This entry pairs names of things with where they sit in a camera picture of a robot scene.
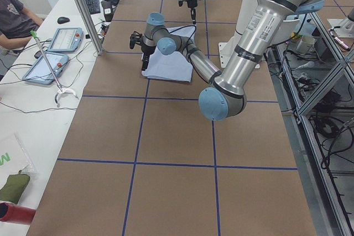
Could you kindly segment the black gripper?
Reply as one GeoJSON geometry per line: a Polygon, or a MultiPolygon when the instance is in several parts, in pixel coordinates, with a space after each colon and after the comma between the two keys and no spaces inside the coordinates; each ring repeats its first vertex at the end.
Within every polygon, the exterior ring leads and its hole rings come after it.
{"type": "Polygon", "coordinates": [[[145,71],[148,68],[150,55],[155,52],[155,46],[150,46],[147,44],[147,41],[144,41],[144,35],[134,31],[129,37],[129,48],[134,49],[135,45],[141,47],[142,55],[142,71],[145,71]]]}
{"type": "Polygon", "coordinates": [[[186,2],[188,7],[190,8],[190,15],[193,24],[196,24],[196,10],[197,0],[178,0],[178,5],[181,7],[183,3],[186,2]]]}

